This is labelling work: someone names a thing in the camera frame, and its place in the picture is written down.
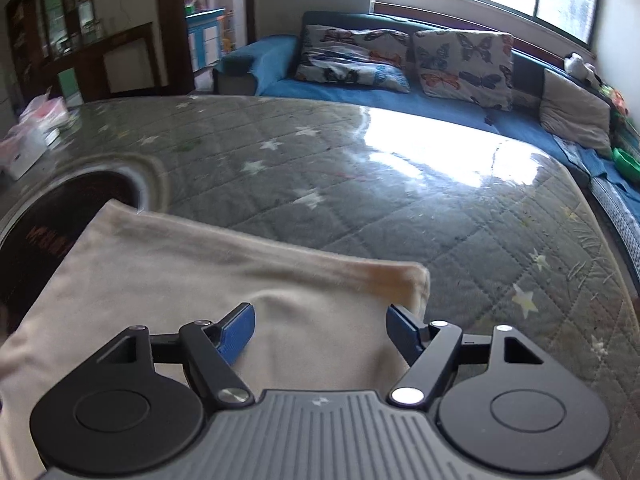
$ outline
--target sofa armrest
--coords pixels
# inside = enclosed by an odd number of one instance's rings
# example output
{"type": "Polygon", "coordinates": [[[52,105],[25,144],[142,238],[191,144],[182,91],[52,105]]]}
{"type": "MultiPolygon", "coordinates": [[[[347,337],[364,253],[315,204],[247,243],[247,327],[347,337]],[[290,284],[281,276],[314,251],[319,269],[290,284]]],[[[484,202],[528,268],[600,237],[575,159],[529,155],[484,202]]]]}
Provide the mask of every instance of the sofa armrest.
{"type": "Polygon", "coordinates": [[[224,76],[252,76],[254,95],[261,95],[267,86],[287,76],[297,47],[296,36],[268,36],[226,54],[216,69],[224,76]]]}

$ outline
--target window frame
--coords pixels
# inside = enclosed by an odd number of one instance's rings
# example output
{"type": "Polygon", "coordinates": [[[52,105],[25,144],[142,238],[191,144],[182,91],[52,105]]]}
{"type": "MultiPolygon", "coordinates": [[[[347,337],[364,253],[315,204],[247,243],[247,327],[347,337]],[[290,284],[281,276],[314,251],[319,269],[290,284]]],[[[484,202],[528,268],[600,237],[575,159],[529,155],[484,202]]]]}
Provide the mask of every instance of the window frame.
{"type": "Polygon", "coordinates": [[[537,25],[541,25],[542,27],[545,27],[548,30],[555,32],[556,34],[560,34],[560,36],[567,38],[568,40],[572,41],[578,46],[581,46],[587,50],[591,50],[591,45],[593,44],[593,35],[596,29],[596,22],[598,20],[598,8],[600,6],[600,0],[595,0],[595,6],[593,9],[593,19],[591,20],[591,27],[589,29],[589,37],[587,38],[587,41],[583,41],[580,38],[576,38],[572,34],[569,34],[567,31],[562,30],[556,25],[553,25],[552,23],[546,22],[545,20],[542,20],[541,18],[537,17],[536,14],[538,12],[538,4],[540,3],[540,0],[536,0],[535,6],[533,9],[533,16],[526,14],[525,12],[520,12],[519,10],[513,9],[511,7],[504,6],[502,4],[499,4],[498,2],[493,2],[491,0],[474,0],[474,1],[480,2],[485,5],[489,5],[492,7],[497,7],[498,9],[505,10],[506,12],[510,12],[511,14],[515,14],[516,16],[519,16],[527,21],[536,23],[537,25]]]}

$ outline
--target gray quilted tablecloth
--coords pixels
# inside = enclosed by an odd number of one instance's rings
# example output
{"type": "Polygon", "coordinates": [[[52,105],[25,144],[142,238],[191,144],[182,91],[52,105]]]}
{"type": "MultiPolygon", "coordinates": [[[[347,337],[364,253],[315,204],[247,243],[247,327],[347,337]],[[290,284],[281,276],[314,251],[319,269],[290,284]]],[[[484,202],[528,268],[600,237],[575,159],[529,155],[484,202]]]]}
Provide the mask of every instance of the gray quilted tablecloth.
{"type": "Polygon", "coordinates": [[[462,126],[308,100],[119,100],[85,105],[81,120],[56,156],[155,155],[172,214],[424,264],[428,319],[472,333],[518,327],[606,402],[612,430],[598,472],[640,478],[638,320],[584,197],[555,160],[462,126]]]}

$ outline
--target beige pillow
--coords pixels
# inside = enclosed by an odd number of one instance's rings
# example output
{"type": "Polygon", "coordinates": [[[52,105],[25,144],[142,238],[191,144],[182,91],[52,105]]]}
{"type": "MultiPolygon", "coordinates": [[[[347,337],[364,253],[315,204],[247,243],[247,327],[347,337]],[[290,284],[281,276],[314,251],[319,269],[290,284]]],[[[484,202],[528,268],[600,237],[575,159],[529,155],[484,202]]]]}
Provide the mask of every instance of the beige pillow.
{"type": "Polygon", "coordinates": [[[558,137],[593,148],[611,158],[609,105],[551,70],[545,70],[540,124],[558,137]]]}

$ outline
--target orange butterfly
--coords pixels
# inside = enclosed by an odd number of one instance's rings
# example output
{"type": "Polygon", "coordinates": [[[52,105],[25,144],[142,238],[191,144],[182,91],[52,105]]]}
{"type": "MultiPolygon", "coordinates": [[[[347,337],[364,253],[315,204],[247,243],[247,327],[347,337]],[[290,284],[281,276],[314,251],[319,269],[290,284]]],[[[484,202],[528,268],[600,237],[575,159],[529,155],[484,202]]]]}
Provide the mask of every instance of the orange butterfly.
{"type": "Polygon", "coordinates": [[[447,74],[446,72],[441,72],[439,74],[422,74],[420,76],[424,79],[424,82],[427,83],[427,86],[431,88],[435,88],[440,83],[444,85],[444,83],[453,86],[456,90],[460,90],[460,83],[458,82],[458,77],[452,74],[447,74]]]}
{"type": "Polygon", "coordinates": [[[502,37],[502,51],[507,55],[511,55],[511,47],[513,46],[513,36],[504,35],[502,37]]]}
{"type": "Polygon", "coordinates": [[[399,54],[393,54],[392,57],[385,57],[379,52],[372,50],[371,52],[369,52],[369,60],[391,63],[396,68],[402,67],[402,58],[400,57],[399,54]]]}

